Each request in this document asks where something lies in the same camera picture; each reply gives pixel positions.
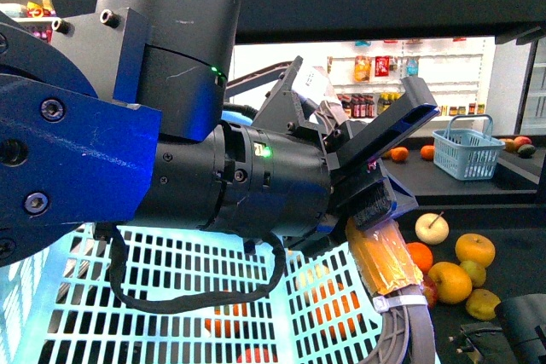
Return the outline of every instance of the orange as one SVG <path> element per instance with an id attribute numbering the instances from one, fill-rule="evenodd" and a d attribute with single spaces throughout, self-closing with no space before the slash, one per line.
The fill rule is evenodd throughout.
<path id="1" fill-rule="evenodd" d="M 334 283 L 329 282 L 328 287 L 329 287 L 329 290 L 332 291 L 334 287 Z M 337 283 L 337 287 L 340 291 L 343 290 L 343 285 L 341 285 L 340 283 Z M 321 293 L 321 299 L 324 299 L 328 296 L 326 294 L 326 288 L 324 286 L 321 286 L 320 293 Z M 355 292 L 351 292 L 351 300 L 352 300 L 352 306 L 354 306 L 354 309 L 360 309 L 360 303 L 358 302 L 358 297 Z M 313 294 L 313 301 L 315 303 L 317 302 L 316 293 Z M 336 298 L 332 300 L 331 302 L 326 303 L 323 306 L 323 308 L 324 308 L 324 318 L 326 320 L 322 318 L 322 308 L 317 307 L 315 310 L 315 314 L 317 315 L 317 321 L 319 326 L 323 324 L 325 321 L 326 322 L 333 321 L 335 323 L 337 321 L 336 318 L 341 317 L 341 315 L 345 313 L 349 313 L 351 311 L 351 305 L 349 303 L 349 299 L 345 295 L 341 296 L 340 299 Z M 358 315 L 357 319 L 360 321 L 362 319 L 362 315 Z M 347 338 L 347 334 L 350 334 L 356 330 L 356 323 L 354 322 L 352 318 L 348 319 L 346 323 L 340 321 L 338 323 L 338 329 L 340 331 L 341 338 L 345 339 Z M 335 327 L 330 326 L 328 330 L 330 331 L 330 336 L 333 339 L 336 339 Z M 326 332 L 324 330 L 321 330 L 321 334 L 325 336 Z"/>
<path id="2" fill-rule="evenodd" d="M 442 303 L 457 304 L 472 292 L 472 281 L 460 266 L 450 262 L 438 262 L 428 271 L 438 289 L 438 300 Z"/>
<path id="3" fill-rule="evenodd" d="M 434 145 L 425 145 L 421 148 L 421 158 L 432 161 L 434 159 Z"/>
<path id="4" fill-rule="evenodd" d="M 428 273 L 433 266 L 433 253 L 430 248 L 421 242 L 411 242 L 406 244 L 411 260 L 417 265 L 421 272 Z"/>
<path id="5" fill-rule="evenodd" d="M 229 313 L 229 305 L 225 305 L 223 307 L 215 307 L 214 308 L 214 314 L 215 315 L 227 315 L 230 316 Z M 248 314 L 247 311 L 247 305 L 246 304 L 234 304 L 233 305 L 233 315 L 234 316 L 243 316 L 246 317 Z M 215 319 L 214 320 L 214 336 L 215 337 L 225 337 L 225 338 L 231 338 L 232 335 L 235 335 L 240 330 L 240 323 L 239 321 L 233 321 L 233 325 L 231 323 L 231 320 L 226 319 Z M 211 319 L 205 319 L 205 329 L 209 332 L 212 332 L 212 320 Z"/>
<path id="6" fill-rule="evenodd" d="M 481 234 L 464 234 L 455 243 L 455 254 L 461 262 L 474 260 L 488 268 L 495 258 L 495 245 Z"/>
<path id="7" fill-rule="evenodd" d="M 404 162 L 409 155 L 408 148 L 396 147 L 391 150 L 391 158 L 394 162 Z"/>
<path id="8" fill-rule="evenodd" d="M 504 151 L 509 153 L 515 153 L 518 148 L 515 145 L 515 141 L 511 138 L 501 138 L 500 141 L 504 142 Z"/>

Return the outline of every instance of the bottle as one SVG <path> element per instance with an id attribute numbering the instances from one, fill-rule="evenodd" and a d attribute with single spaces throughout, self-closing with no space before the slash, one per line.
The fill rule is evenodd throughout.
<path id="1" fill-rule="evenodd" d="M 360 100 L 358 95 L 351 96 L 351 116 L 353 118 L 360 118 Z"/>
<path id="2" fill-rule="evenodd" d="M 385 102 L 383 102 L 383 112 L 387 110 L 392 104 L 392 96 L 391 93 L 386 93 Z"/>
<path id="3" fill-rule="evenodd" d="M 350 95 L 342 95 L 341 106 L 343 107 L 345 114 L 347 114 L 347 117 L 350 118 L 351 117 L 351 96 Z"/>
<path id="4" fill-rule="evenodd" d="M 377 115 L 383 113 L 383 104 L 385 103 L 385 93 L 379 94 L 379 99 L 377 100 Z"/>
<path id="5" fill-rule="evenodd" d="M 369 95 L 368 97 L 368 105 L 366 106 L 366 117 L 368 118 L 375 117 L 375 103 L 374 103 L 374 97 L 372 95 Z"/>

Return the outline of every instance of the screw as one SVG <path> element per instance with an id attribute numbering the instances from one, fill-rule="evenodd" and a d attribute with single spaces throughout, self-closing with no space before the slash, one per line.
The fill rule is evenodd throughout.
<path id="1" fill-rule="evenodd" d="M 244 170 L 236 170 L 234 177 L 238 182 L 244 182 L 247 179 L 247 175 Z"/>
<path id="2" fill-rule="evenodd" d="M 42 117 L 48 121 L 51 121 L 52 123 L 61 121 L 65 116 L 64 106 L 62 106 L 60 101 L 54 99 L 44 100 L 42 102 L 42 106 L 40 107 L 40 111 L 42 112 Z"/>
<path id="3" fill-rule="evenodd" d="M 25 199 L 25 210 L 28 213 L 31 213 L 33 215 L 37 215 L 38 213 L 42 213 L 45 211 L 45 209 L 48 207 L 48 197 L 45 196 L 45 194 L 42 194 L 41 192 L 35 192 L 34 194 L 30 194 Z"/>
<path id="4" fill-rule="evenodd" d="M 117 16 L 112 10 L 104 9 L 101 13 L 101 23 L 103 25 L 116 28 L 119 26 L 119 16 Z"/>
<path id="5" fill-rule="evenodd" d="M 70 32 L 71 24 L 63 19 L 55 19 L 51 23 L 51 30 L 62 34 L 68 34 Z"/>
<path id="6" fill-rule="evenodd" d="M 8 40 L 0 33 L 0 55 L 8 51 Z"/>
<path id="7" fill-rule="evenodd" d="M 11 256 L 15 250 L 15 242 L 11 239 L 0 239 L 0 259 Z"/>

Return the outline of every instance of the red fruit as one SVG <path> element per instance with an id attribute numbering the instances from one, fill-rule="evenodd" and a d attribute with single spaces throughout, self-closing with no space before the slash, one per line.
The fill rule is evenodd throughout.
<path id="1" fill-rule="evenodd" d="M 438 288 L 436 287 L 436 283 L 434 283 L 434 280 L 424 274 L 422 287 L 423 296 L 427 298 L 428 308 L 431 309 L 436 305 L 436 302 L 438 302 Z"/>
<path id="2" fill-rule="evenodd" d="M 514 138 L 514 142 L 515 142 L 516 151 L 520 149 L 522 145 L 526 145 L 526 144 L 532 145 L 531 138 L 529 138 L 528 136 L 516 136 Z"/>
<path id="3" fill-rule="evenodd" d="M 270 358 L 270 352 L 267 349 L 247 349 L 245 351 L 245 360 L 242 360 L 242 355 L 239 355 L 239 358 L 237 358 L 237 362 L 262 362 L 260 351 L 262 351 L 262 355 L 264 356 L 264 362 L 278 362 L 275 355 L 271 354 Z"/>

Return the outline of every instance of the fruit on table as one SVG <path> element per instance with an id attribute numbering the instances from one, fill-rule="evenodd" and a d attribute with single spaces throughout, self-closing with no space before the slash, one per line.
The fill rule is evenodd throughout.
<path id="1" fill-rule="evenodd" d="M 232 315 L 246 317 L 248 315 L 248 310 L 246 304 L 233 304 L 233 307 L 230 305 L 215 307 L 214 314 L 223 315 L 224 317 L 230 317 Z M 241 324 L 239 321 L 232 322 L 232 320 L 224 317 L 222 317 L 222 319 L 214 319 L 214 336 L 218 338 L 234 337 L 239 332 Z M 211 319 L 205 319 L 205 329 L 212 333 Z"/>
<path id="2" fill-rule="evenodd" d="M 337 283 L 337 287 L 338 292 L 343 290 L 343 285 L 341 285 L 340 283 Z M 321 297 L 318 297 L 316 292 L 313 294 L 313 302 L 318 303 L 319 298 L 320 300 L 323 300 L 326 297 L 331 298 L 331 296 L 327 296 L 325 292 L 322 292 L 322 289 L 320 293 Z M 345 313 L 358 311 L 358 309 L 360 309 L 360 303 L 358 302 L 358 297 L 355 292 L 351 292 L 351 301 L 349 301 L 349 298 L 346 295 L 343 295 L 341 297 L 334 296 L 334 299 L 332 301 L 329 301 L 323 306 L 319 306 L 315 309 L 317 325 L 320 326 L 325 322 L 328 323 L 332 321 L 333 325 L 330 326 L 328 330 L 330 331 L 330 336 L 332 337 L 332 339 L 336 339 L 337 335 L 335 333 L 334 327 L 334 324 L 337 321 L 336 319 L 338 317 L 341 317 L 341 315 L 344 315 Z M 361 319 L 362 315 L 357 315 L 357 320 L 360 321 Z M 355 323 L 352 318 L 349 318 L 346 321 L 340 321 L 338 323 L 338 330 L 340 331 L 340 336 L 343 339 L 347 338 L 347 335 L 354 332 L 356 329 L 357 323 Z M 326 332 L 324 330 L 321 330 L 321 334 L 325 336 Z"/>
<path id="3" fill-rule="evenodd" d="M 423 274 L 433 266 L 433 253 L 430 248 L 421 242 L 411 242 L 406 244 L 411 260 L 417 265 Z"/>
<path id="4" fill-rule="evenodd" d="M 415 222 L 415 233 L 421 242 L 427 245 L 437 245 L 442 243 L 450 233 L 450 226 L 442 218 L 443 212 L 439 215 L 435 213 L 425 213 Z"/>
<path id="5" fill-rule="evenodd" d="M 475 319 L 488 321 L 495 318 L 495 307 L 501 299 L 486 289 L 476 289 L 468 297 L 467 312 Z"/>
<path id="6" fill-rule="evenodd" d="M 421 286 L 423 288 L 423 296 L 427 299 L 428 308 L 432 309 L 436 305 L 436 302 L 438 302 L 438 288 L 436 287 L 436 283 L 430 276 L 425 274 Z"/>
<path id="7" fill-rule="evenodd" d="M 409 156 L 408 148 L 396 147 L 391 150 L 391 158 L 394 162 L 404 162 Z"/>
<path id="8" fill-rule="evenodd" d="M 461 266 L 470 276 L 473 288 L 482 287 L 484 285 L 485 279 L 487 279 L 487 272 L 481 264 L 474 260 L 465 260 L 464 262 L 461 262 L 459 266 Z"/>
<path id="9" fill-rule="evenodd" d="M 504 151 L 515 153 L 518 150 L 512 138 L 501 138 L 500 141 L 504 142 Z"/>
<path id="10" fill-rule="evenodd" d="M 239 355 L 237 358 L 237 362 L 278 362 L 276 359 L 276 356 L 274 354 L 270 354 L 270 352 L 267 349 L 246 349 L 244 354 L 244 360 L 243 355 Z"/>
<path id="11" fill-rule="evenodd" d="M 525 144 L 518 149 L 518 155 L 521 158 L 530 158 L 536 151 L 537 149 L 531 144 Z"/>
<path id="12" fill-rule="evenodd" d="M 432 161 L 434 159 L 434 145 L 425 145 L 421 148 L 421 158 Z"/>
<path id="13" fill-rule="evenodd" d="M 324 275 L 330 274 L 330 269 L 321 263 L 315 265 L 315 275 L 318 279 L 321 279 Z M 296 280 L 296 290 L 303 290 L 305 287 L 309 287 L 311 290 L 311 284 L 315 281 L 315 276 L 311 269 L 307 269 L 305 272 L 299 274 Z M 304 299 L 307 304 L 310 303 L 309 292 L 304 293 Z"/>
<path id="14" fill-rule="evenodd" d="M 481 234 L 464 234 L 455 243 L 455 254 L 459 262 L 474 260 L 489 268 L 495 259 L 495 245 Z"/>
<path id="15" fill-rule="evenodd" d="M 514 138 L 516 149 L 520 149 L 522 145 L 532 145 L 531 138 L 528 136 L 516 136 Z"/>
<path id="16" fill-rule="evenodd" d="M 446 304 L 462 302 L 472 292 L 472 281 L 464 269 L 451 262 L 438 262 L 428 271 L 438 288 L 438 300 Z"/>

